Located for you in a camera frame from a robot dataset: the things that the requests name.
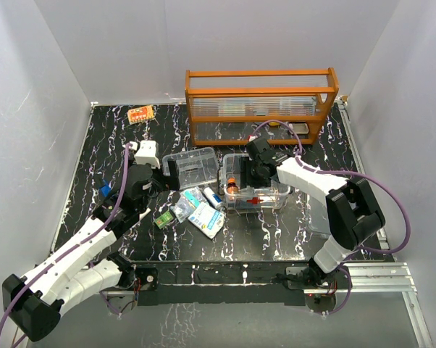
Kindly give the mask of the amber bottle orange cap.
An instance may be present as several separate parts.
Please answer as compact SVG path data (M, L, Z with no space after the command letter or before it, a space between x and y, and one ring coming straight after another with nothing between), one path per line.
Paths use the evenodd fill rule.
M227 180L226 193L229 196L230 201L235 200L240 193L240 189L234 177L231 177Z

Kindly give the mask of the teal header plastic packet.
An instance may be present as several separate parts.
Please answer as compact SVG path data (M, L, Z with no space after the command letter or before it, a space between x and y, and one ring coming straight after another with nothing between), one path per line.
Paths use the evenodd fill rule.
M182 191L181 195L184 196L195 208L197 208L200 203L206 202L206 199L199 187L188 188Z

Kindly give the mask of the white blue gauze packet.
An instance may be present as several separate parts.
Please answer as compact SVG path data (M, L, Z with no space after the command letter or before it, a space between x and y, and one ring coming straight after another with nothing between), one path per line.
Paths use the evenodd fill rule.
M214 239L224 225L225 214L215 210L208 203L201 202L188 220L207 238Z

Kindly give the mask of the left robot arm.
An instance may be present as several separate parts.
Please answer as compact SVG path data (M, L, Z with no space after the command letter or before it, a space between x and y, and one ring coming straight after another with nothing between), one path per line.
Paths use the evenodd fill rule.
M150 163L125 160L120 185L105 195L72 238L25 275L11 274L3 281L0 324L11 319L24 338L37 342L85 299L113 286L129 289L136 272L128 262L107 257L93 267L89 263L147 216L156 195L179 189L177 165L172 159L167 164L165 175Z

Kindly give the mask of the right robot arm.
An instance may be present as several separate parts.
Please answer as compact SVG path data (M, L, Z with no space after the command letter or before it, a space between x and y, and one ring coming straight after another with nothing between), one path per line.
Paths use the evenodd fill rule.
M268 187L274 181L301 190L325 207L330 236L308 266L289 279L307 286L328 286L340 264L385 225L369 182L327 174L299 155L276 151L263 137L249 141L246 151L248 156L240 161L246 186Z

